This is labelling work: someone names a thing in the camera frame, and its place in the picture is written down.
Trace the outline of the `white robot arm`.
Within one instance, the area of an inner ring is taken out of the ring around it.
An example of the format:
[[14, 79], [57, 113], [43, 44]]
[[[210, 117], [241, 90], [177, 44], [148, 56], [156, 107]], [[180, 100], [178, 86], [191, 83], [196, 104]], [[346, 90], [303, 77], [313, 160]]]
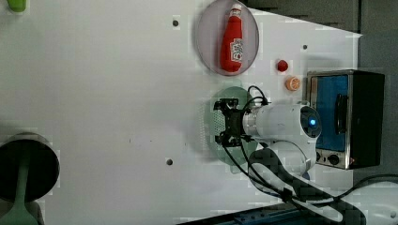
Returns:
[[316, 163], [316, 141], [322, 132], [317, 111], [305, 104], [259, 106], [236, 98], [221, 98], [213, 109], [224, 116], [225, 130], [215, 137], [224, 149], [256, 142], [259, 150], [244, 153], [247, 175], [260, 191], [278, 195], [307, 219], [324, 225], [397, 225], [395, 174], [374, 176], [340, 195], [306, 180], [303, 174]]

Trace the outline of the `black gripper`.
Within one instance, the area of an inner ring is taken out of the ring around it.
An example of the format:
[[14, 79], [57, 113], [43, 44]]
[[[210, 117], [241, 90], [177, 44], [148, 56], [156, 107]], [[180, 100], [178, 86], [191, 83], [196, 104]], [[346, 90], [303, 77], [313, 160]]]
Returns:
[[215, 142], [223, 147], [237, 147], [242, 145], [241, 139], [251, 140], [243, 128], [245, 111], [237, 109], [237, 105], [237, 98], [220, 98], [214, 103], [213, 110], [222, 111], [225, 118], [225, 131], [215, 136]]

